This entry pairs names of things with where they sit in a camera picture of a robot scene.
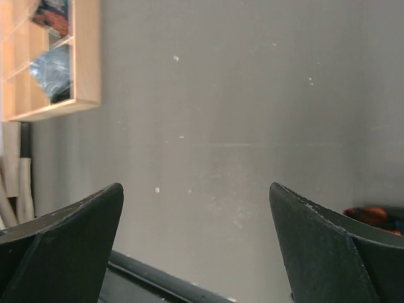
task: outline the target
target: gray surface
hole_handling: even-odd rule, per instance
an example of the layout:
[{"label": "gray surface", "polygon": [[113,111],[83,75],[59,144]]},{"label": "gray surface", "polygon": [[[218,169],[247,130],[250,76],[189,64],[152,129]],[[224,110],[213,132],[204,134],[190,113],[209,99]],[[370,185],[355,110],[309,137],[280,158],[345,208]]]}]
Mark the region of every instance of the gray surface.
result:
[{"label": "gray surface", "polygon": [[38,214],[121,182],[115,249],[284,303],[271,182],[336,211],[403,196],[403,2],[102,2],[104,104],[35,124]]}]

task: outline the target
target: wooden crate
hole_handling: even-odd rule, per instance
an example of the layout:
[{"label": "wooden crate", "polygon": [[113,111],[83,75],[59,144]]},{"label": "wooden crate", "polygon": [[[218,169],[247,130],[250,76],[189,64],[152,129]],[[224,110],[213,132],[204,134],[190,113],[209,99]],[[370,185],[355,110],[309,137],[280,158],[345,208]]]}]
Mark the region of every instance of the wooden crate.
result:
[{"label": "wooden crate", "polygon": [[[4,121],[38,121],[101,105],[99,0],[69,2],[71,33],[55,40],[30,21],[38,0],[0,0]],[[52,104],[29,65],[63,44],[71,49],[71,99]]]}]

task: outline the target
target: wooden frame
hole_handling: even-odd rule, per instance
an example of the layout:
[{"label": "wooden frame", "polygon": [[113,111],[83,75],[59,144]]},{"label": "wooden frame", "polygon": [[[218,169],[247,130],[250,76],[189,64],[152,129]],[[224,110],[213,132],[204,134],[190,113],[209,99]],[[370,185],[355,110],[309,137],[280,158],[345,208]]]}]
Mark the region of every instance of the wooden frame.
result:
[{"label": "wooden frame", "polygon": [[[101,105],[99,0],[69,0],[70,29],[54,41],[30,18],[39,0],[0,0],[3,120],[38,121]],[[71,47],[71,99],[50,103],[30,63],[62,44]]]}]

